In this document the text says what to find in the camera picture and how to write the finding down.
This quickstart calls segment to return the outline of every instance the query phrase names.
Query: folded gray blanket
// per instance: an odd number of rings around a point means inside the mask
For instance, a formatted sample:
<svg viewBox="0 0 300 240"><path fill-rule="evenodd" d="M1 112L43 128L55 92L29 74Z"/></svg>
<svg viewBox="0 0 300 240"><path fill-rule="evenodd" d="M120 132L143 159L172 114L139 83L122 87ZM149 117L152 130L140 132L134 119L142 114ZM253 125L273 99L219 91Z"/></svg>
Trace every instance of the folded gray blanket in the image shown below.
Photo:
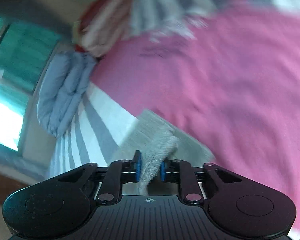
<svg viewBox="0 0 300 240"><path fill-rule="evenodd" d="M39 124L55 137L68 129L89 84L96 61L88 53L67 51L51 60L39 92Z"/></svg>

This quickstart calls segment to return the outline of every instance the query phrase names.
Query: printed pattern on pink blanket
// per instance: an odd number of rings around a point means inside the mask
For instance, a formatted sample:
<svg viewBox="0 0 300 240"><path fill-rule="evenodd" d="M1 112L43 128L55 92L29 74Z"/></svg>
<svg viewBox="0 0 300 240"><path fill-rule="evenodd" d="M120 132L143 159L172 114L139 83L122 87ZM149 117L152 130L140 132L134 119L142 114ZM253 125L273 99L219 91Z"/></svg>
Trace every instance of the printed pattern on pink blanket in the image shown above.
<svg viewBox="0 0 300 240"><path fill-rule="evenodd" d="M216 163L288 195L300 230L300 18L229 8L194 39L118 42L91 81L128 112L150 109Z"/></svg>

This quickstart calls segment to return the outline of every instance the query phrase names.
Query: green curtain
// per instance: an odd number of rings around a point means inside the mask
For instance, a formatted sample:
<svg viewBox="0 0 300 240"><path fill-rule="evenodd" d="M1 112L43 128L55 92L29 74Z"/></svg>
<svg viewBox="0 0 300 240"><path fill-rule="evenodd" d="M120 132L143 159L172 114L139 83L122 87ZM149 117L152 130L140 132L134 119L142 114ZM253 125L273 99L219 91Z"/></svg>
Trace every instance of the green curtain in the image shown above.
<svg viewBox="0 0 300 240"><path fill-rule="evenodd" d="M25 23L12 23L0 42L0 70L13 86L0 84L0 102L14 112L25 113L29 94L60 36Z"/></svg>

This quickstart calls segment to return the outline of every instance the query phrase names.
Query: teal window shade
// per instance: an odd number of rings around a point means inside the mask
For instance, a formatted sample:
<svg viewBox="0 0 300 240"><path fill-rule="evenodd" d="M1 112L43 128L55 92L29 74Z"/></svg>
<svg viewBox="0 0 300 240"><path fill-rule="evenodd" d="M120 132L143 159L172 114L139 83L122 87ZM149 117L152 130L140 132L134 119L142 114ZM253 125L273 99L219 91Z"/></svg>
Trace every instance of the teal window shade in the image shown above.
<svg viewBox="0 0 300 240"><path fill-rule="evenodd" d="M0 30L0 143L18 150L29 98L60 36L1 18Z"/></svg>

